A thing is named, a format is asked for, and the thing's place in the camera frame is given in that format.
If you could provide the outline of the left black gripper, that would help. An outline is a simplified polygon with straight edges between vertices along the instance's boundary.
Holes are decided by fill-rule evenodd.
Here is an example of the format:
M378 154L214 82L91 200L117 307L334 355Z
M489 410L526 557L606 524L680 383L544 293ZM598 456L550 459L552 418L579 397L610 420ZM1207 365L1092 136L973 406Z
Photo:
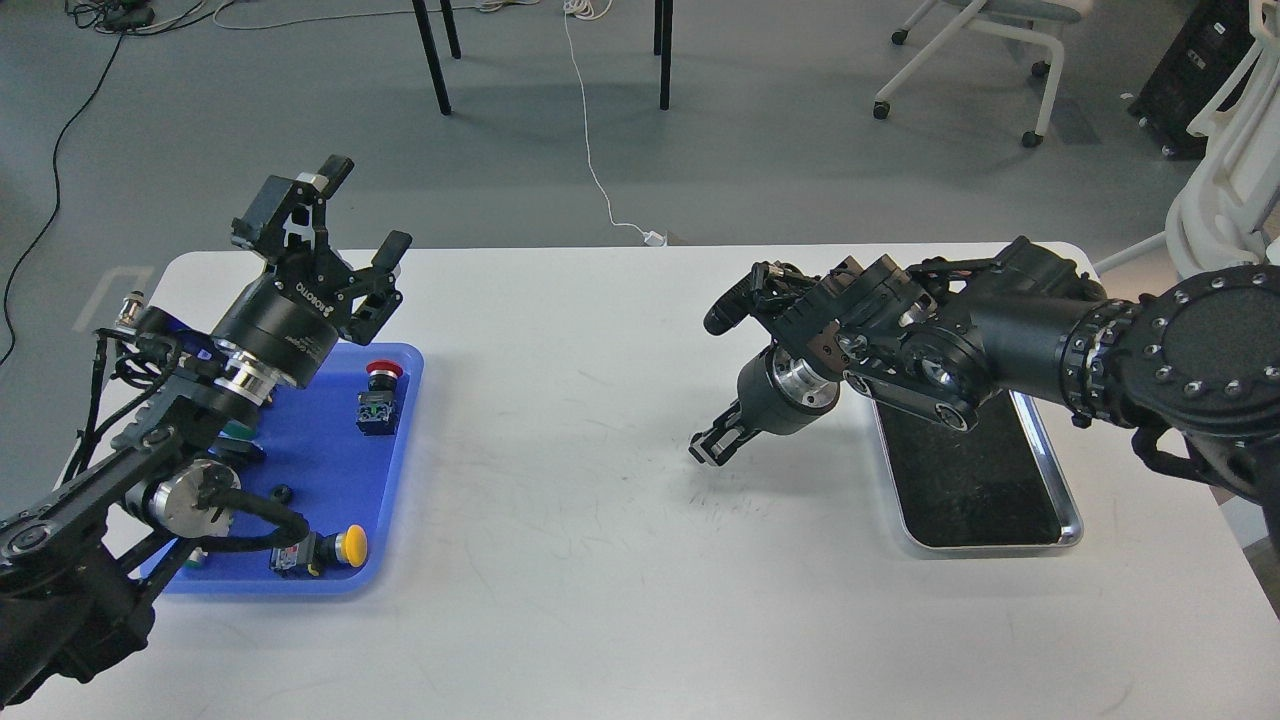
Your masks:
M314 173L270 176L230 224L232 243L257 254L264 269L212 337L280 372L297 388L316 375L339 337L370 345L403 301L396 272L411 234L392 231L371 265L358 270L328 243L326 202L353 169L349 158L330 155Z

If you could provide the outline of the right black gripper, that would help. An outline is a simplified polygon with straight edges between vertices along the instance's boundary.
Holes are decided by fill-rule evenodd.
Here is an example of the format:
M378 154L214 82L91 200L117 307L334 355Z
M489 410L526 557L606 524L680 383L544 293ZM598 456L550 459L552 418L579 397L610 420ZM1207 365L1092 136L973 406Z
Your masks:
M737 400L709 429L695 433L687 450L698 462L722 468L759 433L790 436L826 415L840 395L837 380L769 345L739 373Z

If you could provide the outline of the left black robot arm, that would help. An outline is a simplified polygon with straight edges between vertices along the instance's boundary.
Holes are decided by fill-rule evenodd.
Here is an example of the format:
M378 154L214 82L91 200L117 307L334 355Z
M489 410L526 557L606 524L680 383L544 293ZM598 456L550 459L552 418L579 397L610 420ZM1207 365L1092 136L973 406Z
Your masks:
M278 386L303 389L333 348L370 345L402 302L412 240L390 232L366 268L329 245L326 206L353 169L270 176L230 227L262 273L210 332L133 292L99 329L90 413L61 482L3 519L3 703L55 675L90 682L143 650L154 603L196 550L283 548L310 533L283 502L241 487L227 438L255 427Z

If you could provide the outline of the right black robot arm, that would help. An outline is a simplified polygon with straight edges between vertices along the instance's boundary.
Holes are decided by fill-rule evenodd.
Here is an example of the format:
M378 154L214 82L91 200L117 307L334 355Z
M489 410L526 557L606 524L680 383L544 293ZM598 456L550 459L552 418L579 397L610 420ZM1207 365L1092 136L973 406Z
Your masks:
M771 341L740 372L736 400L691 438L699 462L803 429L841 386L955 432L1012 391L1068 409L1075 427L1132 430L1149 470L1258 505L1277 538L1275 265L1203 272L1126 301L1024 237L993 258L908 268L847 258L809 275L755 263L704 327L723 334L746 318Z

